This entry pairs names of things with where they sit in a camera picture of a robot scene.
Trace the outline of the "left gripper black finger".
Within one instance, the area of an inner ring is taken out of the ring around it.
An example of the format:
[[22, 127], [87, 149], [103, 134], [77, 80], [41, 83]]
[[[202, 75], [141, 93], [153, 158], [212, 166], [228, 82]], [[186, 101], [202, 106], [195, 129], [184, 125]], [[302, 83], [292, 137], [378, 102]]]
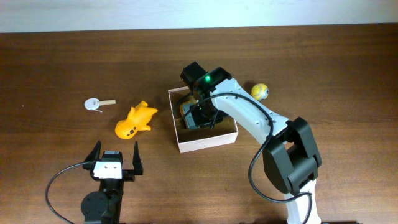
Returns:
[[84, 162], [97, 161], [100, 157], [100, 151], [101, 151], [101, 141], [98, 140], [93, 150], [85, 158]]
[[133, 158], [132, 158], [132, 165], [134, 168], [134, 175], [143, 175], [144, 168], [142, 165], [141, 157], [139, 155], [139, 146], [138, 146], [137, 141], [134, 144], [134, 154], [133, 154]]

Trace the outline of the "pink cardboard box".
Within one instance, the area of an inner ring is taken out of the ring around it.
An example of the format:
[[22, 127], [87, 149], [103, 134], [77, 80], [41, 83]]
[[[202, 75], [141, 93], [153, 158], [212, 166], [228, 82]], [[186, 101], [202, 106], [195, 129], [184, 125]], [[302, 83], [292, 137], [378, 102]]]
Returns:
[[172, 121], [180, 153], [235, 143], [239, 133], [235, 120], [230, 116], [215, 124], [213, 129], [189, 130], [183, 121], [176, 121], [173, 116]]

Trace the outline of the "yellow grey ball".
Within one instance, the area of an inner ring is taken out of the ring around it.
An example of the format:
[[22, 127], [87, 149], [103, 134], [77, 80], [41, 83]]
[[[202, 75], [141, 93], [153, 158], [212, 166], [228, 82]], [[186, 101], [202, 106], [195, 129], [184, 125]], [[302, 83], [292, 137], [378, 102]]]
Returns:
[[255, 84], [251, 89], [251, 96], [257, 101], [265, 100], [269, 95], [269, 89], [267, 85], [263, 83]]

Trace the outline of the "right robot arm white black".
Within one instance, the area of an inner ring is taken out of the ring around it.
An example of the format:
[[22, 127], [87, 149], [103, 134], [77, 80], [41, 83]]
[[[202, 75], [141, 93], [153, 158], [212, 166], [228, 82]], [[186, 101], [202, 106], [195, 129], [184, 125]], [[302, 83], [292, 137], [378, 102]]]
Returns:
[[172, 109], [182, 109], [188, 98], [194, 102], [187, 111], [175, 115], [175, 120], [187, 121], [191, 117], [188, 127], [213, 128], [225, 117], [233, 118], [260, 145], [248, 168], [248, 180], [254, 191], [266, 200], [271, 199], [256, 187], [252, 177], [261, 158], [268, 180], [284, 195], [276, 202], [286, 205], [288, 223], [321, 223], [315, 186], [322, 159], [307, 121], [301, 117], [289, 120], [273, 112], [221, 67], [206, 71], [192, 62], [182, 70], [180, 78], [189, 92]]

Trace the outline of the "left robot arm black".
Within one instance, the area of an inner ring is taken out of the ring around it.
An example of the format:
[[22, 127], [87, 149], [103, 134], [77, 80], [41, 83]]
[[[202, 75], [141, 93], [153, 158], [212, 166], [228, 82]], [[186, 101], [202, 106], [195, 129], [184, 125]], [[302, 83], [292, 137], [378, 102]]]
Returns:
[[99, 189], [84, 197], [81, 212], [85, 223], [119, 223], [124, 183], [134, 182], [144, 173], [138, 143], [134, 144], [132, 169], [123, 169], [123, 154], [120, 151], [101, 152], [101, 141], [83, 161], [83, 168], [99, 182]]

